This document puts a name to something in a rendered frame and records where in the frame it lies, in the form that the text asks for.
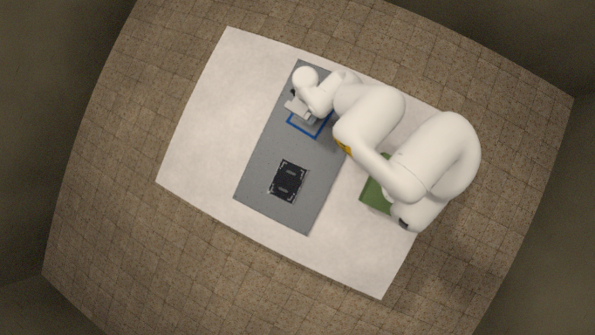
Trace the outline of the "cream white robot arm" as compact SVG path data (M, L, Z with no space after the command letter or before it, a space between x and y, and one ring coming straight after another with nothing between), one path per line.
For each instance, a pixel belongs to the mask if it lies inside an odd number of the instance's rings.
M333 109L340 118L345 114L332 129L334 140L383 187L392 203L391 216L404 230L423 231L475 178L480 141L460 114L431 116L386 160L376 148L405 113L406 101L398 89L363 84L349 70L332 72L319 85L318 73L309 66L297 68L292 83L297 95L284 108L301 119L309 120L308 109L320 119Z

